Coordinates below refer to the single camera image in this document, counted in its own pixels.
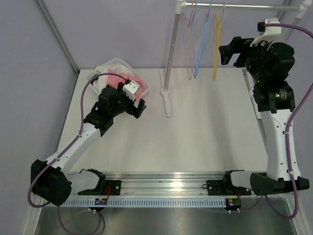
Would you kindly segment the white plastic basket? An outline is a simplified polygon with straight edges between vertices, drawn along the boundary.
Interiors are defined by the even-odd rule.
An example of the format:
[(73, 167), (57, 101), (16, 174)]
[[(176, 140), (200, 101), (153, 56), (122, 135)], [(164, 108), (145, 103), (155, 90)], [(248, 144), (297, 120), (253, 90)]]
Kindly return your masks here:
[[(116, 73), (123, 76), (125, 79), (135, 81), (140, 87), (135, 95), (136, 100), (143, 98), (151, 88), (150, 83), (121, 58), (114, 58), (97, 66), (93, 72), (87, 76), (86, 80), (90, 80), (93, 76), (100, 73)], [(125, 83), (125, 80), (113, 75), (103, 75), (91, 84), (91, 88), (96, 94), (100, 94), (101, 90), (107, 85), (117, 88), (118, 83), (120, 82)]]

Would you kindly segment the aluminium right frame post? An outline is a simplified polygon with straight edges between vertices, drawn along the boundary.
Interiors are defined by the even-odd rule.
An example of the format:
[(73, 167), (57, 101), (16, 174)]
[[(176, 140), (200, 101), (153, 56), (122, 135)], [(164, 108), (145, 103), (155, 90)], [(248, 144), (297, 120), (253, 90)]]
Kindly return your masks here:
[[(283, 6), (289, 6), (289, 5), (292, 5), (292, 3), (293, 3), (293, 0), (284, 0), (282, 5)], [(277, 12), (276, 18), (278, 19), (279, 22), (281, 22), (283, 20), (285, 13), (286, 12), (284, 10), (280, 10)]]

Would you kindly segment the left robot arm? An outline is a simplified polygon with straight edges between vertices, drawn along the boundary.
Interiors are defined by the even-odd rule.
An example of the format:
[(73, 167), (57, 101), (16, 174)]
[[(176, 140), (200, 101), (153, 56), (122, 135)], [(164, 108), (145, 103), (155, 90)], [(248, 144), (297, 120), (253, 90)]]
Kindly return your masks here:
[(79, 158), (113, 125), (113, 119), (122, 113), (139, 118), (146, 108), (141, 99), (137, 106), (136, 94), (140, 85), (131, 81), (119, 83), (117, 88), (107, 85), (98, 96), (90, 113), (83, 116), (81, 126), (72, 140), (45, 161), (36, 160), (31, 165), (32, 193), (55, 206), (62, 205), (72, 193), (79, 195), (104, 195), (107, 192), (105, 174), (87, 169), (71, 175), (69, 172)]

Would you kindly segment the pink t shirt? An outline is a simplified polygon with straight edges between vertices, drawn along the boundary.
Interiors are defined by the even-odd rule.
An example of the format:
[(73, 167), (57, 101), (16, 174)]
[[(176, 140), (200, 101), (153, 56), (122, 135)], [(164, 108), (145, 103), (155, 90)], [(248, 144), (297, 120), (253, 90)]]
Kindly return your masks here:
[[(144, 84), (143, 80), (136, 75), (129, 75), (128, 73), (124, 73), (124, 72), (121, 72), (120, 75), (126, 79), (131, 80), (131, 81), (132, 80), (136, 81), (141, 86), (140, 90), (136, 93), (136, 96), (135, 96), (136, 99), (139, 99), (140, 96), (142, 95), (142, 93), (145, 92), (146, 88), (147, 88), (147, 86)], [(117, 77), (114, 75), (109, 75), (107, 78), (107, 84), (110, 85), (111, 87), (116, 88), (116, 89), (117, 89), (118, 84), (120, 82), (125, 84), (125, 80), (120, 78), (120, 77)]]

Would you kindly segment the aluminium corner frame post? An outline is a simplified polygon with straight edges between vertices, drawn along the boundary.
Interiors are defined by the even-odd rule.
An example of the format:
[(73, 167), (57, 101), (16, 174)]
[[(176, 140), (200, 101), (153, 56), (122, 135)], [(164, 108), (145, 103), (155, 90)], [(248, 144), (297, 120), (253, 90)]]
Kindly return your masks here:
[(45, 3), (44, 0), (34, 0), (34, 3), (38, 7), (39, 12), (42, 14), (50, 32), (54, 36), (59, 48), (61, 49), (63, 55), (65, 56), (67, 62), (69, 63), (71, 69), (73, 70), (74, 74), (78, 77), (80, 69), (78, 68), (76, 62), (74, 61), (68, 47), (66, 46), (63, 37)]

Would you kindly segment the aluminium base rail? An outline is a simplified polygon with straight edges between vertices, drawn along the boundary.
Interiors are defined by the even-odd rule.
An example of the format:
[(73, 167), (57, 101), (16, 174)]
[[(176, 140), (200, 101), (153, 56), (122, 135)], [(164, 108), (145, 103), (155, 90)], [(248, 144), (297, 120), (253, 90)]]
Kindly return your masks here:
[(271, 179), (265, 172), (109, 173), (82, 169), (66, 173), (60, 165), (36, 160), (31, 166), (31, 192), (54, 205), (71, 195), (208, 195), (238, 196), (289, 193), (300, 189), (300, 177), (293, 181)]

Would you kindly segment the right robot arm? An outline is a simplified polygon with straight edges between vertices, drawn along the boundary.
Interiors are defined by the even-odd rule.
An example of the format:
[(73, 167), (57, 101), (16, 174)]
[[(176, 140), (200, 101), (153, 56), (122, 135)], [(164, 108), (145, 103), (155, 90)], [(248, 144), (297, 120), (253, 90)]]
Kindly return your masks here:
[(294, 92), (286, 78), (295, 63), (294, 49), (285, 43), (261, 41), (252, 45), (252, 38), (234, 37), (219, 47), (221, 64), (246, 68), (251, 75), (253, 99), (261, 115), (266, 138), (268, 164), (265, 172), (226, 171), (220, 180), (206, 182), (209, 195), (263, 196), (307, 190), (310, 181), (301, 176), (294, 151), (291, 116), (295, 114)]

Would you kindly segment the white tank top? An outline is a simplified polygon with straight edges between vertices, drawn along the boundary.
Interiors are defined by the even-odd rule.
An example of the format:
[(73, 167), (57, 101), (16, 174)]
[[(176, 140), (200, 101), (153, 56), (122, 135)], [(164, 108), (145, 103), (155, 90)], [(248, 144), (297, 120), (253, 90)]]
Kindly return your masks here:
[[(121, 72), (128, 73), (129, 75), (133, 75), (133, 73), (123, 64), (121, 63), (111, 63), (107, 65), (98, 66), (95, 69), (95, 75), (101, 74), (101, 73), (116, 73), (119, 74)], [(94, 81), (93, 86), (101, 92), (108, 84), (107, 84), (107, 78), (109, 75), (103, 75), (98, 77), (97, 80)]]

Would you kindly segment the yellow hanger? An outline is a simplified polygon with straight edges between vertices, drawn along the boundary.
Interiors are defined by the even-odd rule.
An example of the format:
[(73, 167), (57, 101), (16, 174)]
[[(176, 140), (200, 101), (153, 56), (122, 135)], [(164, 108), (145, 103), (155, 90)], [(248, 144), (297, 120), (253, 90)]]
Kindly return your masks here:
[(213, 61), (213, 80), (216, 80), (217, 71), (218, 71), (218, 59), (219, 59), (219, 46), (221, 40), (221, 32), (222, 32), (222, 19), (224, 15), (224, 5), (223, 12), (221, 16), (219, 13), (215, 13), (214, 16), (214, 61)]

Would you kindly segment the metal clothes rack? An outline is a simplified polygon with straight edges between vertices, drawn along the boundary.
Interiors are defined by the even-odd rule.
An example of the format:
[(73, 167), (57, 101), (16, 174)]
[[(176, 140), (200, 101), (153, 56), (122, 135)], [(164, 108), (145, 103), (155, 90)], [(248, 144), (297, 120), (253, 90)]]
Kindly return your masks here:
[(282, 5), (253, 5), (253, 4), (228, 4), (228, 3), (195, 3), (195, 2), (186, 2), (185, 0), (177, 0), (176, 1), (176, 8), (175, 8), (175, 18), (174, 18), (174, 25), (172, 30), (172, 38), (171, 44), (169, 49), (169, 57), (167, 62), (167, 67), (165, 69), (160, 70), (160, 78), (162, 88), (160, 90), (160, 94), (164, 100), (164, 107), (165, 107), (165, 115), (166, 117), (170, 118), (172, 116), (172, 108), (170, 103), (170, 90), (169, 90), (169, 81), (176, 45), (176, 39), (179, 29), (179, 21), (180, 16), (182, 14), (182, 10), (186, 7), (191, 7), (193, 10), (197, 8), (220, 8), (222, 10), (225, 9), (241, 9), (241, 10), (265, 10), (265, 11), (279, 11), (279, 12), (288, 12), (294, 11), (297, 13), (295, 22), (299, 22), (300, 19), (305, 15), (308, 11), (309, 7), (313, 4), (311, 0), (305, 0), (298, 6), (291, 5), (290, 0), (286, 0)]

